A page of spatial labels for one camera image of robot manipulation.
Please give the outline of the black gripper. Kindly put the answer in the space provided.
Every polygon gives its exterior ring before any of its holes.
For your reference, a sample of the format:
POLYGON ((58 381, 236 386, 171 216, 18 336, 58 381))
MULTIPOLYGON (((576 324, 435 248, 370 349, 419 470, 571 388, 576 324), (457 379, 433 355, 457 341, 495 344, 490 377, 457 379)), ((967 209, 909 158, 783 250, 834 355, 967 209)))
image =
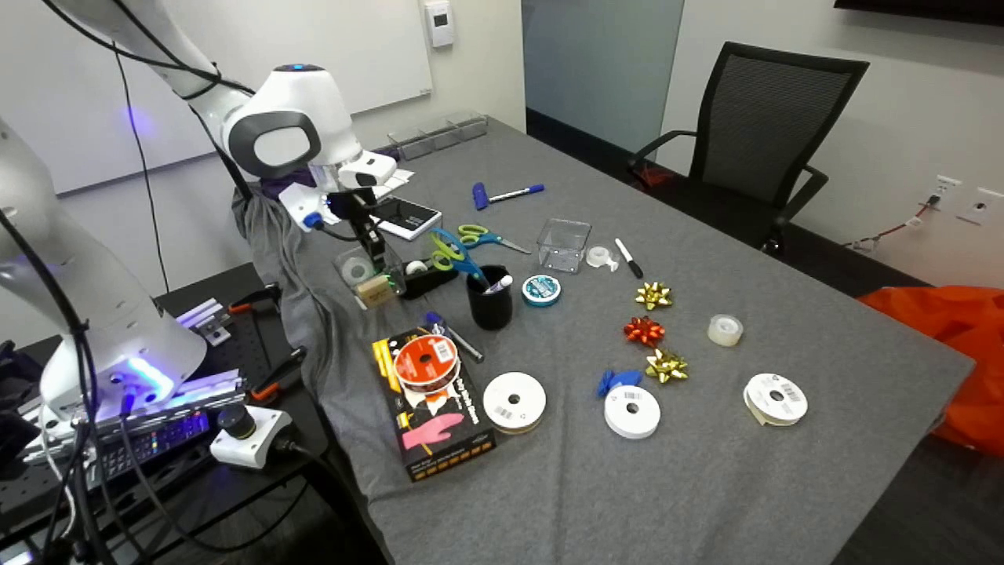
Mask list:
POLYGON ((325 208, 353 224, 374 268, 387 273, 387 242, 370 218, 367 188, 329 191, 325 208))

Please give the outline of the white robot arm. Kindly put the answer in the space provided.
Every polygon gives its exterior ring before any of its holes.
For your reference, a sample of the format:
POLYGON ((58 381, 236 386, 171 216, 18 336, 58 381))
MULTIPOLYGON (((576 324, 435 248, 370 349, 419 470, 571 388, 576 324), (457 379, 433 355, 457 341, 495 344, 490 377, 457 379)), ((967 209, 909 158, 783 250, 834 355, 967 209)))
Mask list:
MULTIPOLYGON (((228 77, 184 33, 168 0, 42 0, 47 13, 147 64, 183 101, 236 180, 277 194, 305 231, 350 222, 374 245, 370 196, 396 181, 398 162, 358 140, 333 72, 278 61, 259 88, 228 77)), ((208 358, 208 341, 160 309, 115 238, 132 216, 81 216, 53 191, 35 146, 4 135, 4 288, 44 314, 61 344, 42 373, 42 400, 81 417, 115 398, 164 400, 208 358)))

